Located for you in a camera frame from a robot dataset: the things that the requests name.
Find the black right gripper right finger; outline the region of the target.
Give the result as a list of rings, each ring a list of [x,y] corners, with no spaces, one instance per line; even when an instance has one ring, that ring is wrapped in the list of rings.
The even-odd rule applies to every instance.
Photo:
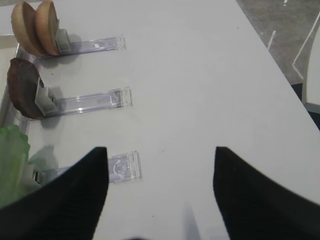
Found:
[[[213,192],[231,240],[318,240],[320,206],[227,147],[215,150]]]

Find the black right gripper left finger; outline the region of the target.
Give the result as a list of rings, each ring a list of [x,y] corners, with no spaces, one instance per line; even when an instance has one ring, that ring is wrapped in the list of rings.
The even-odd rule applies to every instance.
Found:
[[[2,240],[91,240],[109,187],[106,147],[95,147],[39,190],[0,210]]]

